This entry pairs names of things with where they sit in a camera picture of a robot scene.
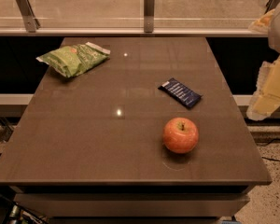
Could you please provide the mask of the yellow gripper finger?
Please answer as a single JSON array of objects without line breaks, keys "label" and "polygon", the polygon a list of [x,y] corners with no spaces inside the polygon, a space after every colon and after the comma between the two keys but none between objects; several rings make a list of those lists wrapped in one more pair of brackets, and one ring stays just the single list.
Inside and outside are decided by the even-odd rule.
[{"label": "yellow gripper finger", "polygon": [[253,21],[249,26],[248,29],[251,32],[258,32],[262,34],[267,34],[270,28],[271,21],[273,19],[274,9],[266,12],[257,20]]},{"label": "yellow gripper finger", "polygon": [[280,56],[273,63],[262,63],[256,88],[246,115],[252,120],[264,120],[280,106]]}]

